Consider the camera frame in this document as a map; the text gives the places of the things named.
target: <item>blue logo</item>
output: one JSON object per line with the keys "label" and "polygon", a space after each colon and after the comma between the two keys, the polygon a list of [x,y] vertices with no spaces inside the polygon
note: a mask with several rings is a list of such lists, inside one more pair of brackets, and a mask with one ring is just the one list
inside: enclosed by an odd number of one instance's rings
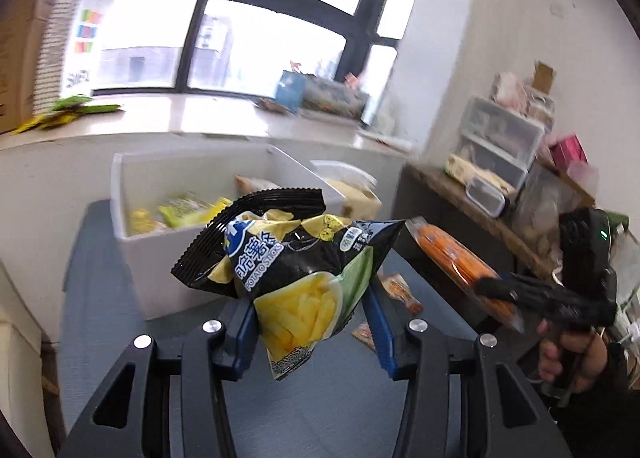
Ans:
{"label": "blue logo", "polygon": [[226,226],[225,251],[229,257],[240,250],[247,229],[254,223],[254,219],[247,219],[244,221],[234,219]]}

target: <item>black sleeve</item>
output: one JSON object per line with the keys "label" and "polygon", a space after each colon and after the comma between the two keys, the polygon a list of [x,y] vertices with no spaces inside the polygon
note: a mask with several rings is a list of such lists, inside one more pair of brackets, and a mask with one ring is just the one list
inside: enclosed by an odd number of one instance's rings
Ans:
{"label": "black sleeve", "polygon": [[[583,449],[593,447],[602,435],[619,425],[630,406],[623,349],[614,343],[607,350],[607,366],[593,388],[574,394],[566,408],[550,410],[575,457],[586,456]],[[640,398],[633,396],[632,409],[636,410]]]}

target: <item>blue table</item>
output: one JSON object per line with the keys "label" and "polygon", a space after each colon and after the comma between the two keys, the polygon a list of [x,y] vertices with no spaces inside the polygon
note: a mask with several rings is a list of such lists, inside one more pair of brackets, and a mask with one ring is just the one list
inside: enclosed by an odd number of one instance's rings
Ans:
{"label": "blue table", "polygon": [[[442,332],[474,339],[476,333],[397,253],[383,264],[400,273],[424,306],[421,317]],[[86,212],[68,263],[59,352],[62,408],[70,430],[85,403],[122,350],[140,333],[161,339],[190,332],[215,318],[224,300],[153,321],[140,314],[131,278],[111,226],[108,201]],[[346,329],[317,346],[312,358],[286,379],[271,378],[258,343],[251,368],[225,383],[238,456],[269,458],[388,458],[404,407],[405,382],[392,382],[377,356],[354,339],[364,322],[360,307]],[[460,388],[450,388],[450,448],[460,433]]]}

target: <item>silver screw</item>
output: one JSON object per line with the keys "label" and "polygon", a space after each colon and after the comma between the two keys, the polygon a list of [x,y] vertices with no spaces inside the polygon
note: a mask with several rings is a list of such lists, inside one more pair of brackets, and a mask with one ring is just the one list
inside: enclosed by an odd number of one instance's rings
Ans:
{"label": "silver screw", "polygon": [[414,332],[426,332],[428,327],[427,321],[422,319],[411,319],[409,321],[409,329]]}
{"label": "silver screw", "polygon": [[480,344],[489,348],[495,348],[498,344],[498,339],[495,338],[495,335],[491,335],[491,333],[483,333],[480,335]]}
{"label": "silver screw", "polygon": [[133,341],[133,345],[139,350],[148,348],[151,345],[152,338],[149,335],[138,335]]}
{"label": "silver screw", "polygon": [[216,321],[215,319],[212,321],[207,321],[202,325],[202,329],[207,333],[215,333],[222,330],[222,323],[220,321]]}

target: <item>white bin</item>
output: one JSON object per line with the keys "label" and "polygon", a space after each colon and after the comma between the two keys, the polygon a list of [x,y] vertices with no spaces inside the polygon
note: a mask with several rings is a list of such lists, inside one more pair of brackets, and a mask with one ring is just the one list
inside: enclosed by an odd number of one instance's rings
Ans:
{"label": "white bin", "polygon": [[116,154],[111,168],[111,217],[146,319],[217,296],[187,288],[170,272],[203,226],[129,235],[130,213],[140,207],[154,211],[167,196],[187,191],[209,202],[219,197],[236,199],[235,174],[282,187],[322,189],[327,212],[340,214],[342,210],[344,197],[338,191],[268,144],[221,140],[207,149]]}

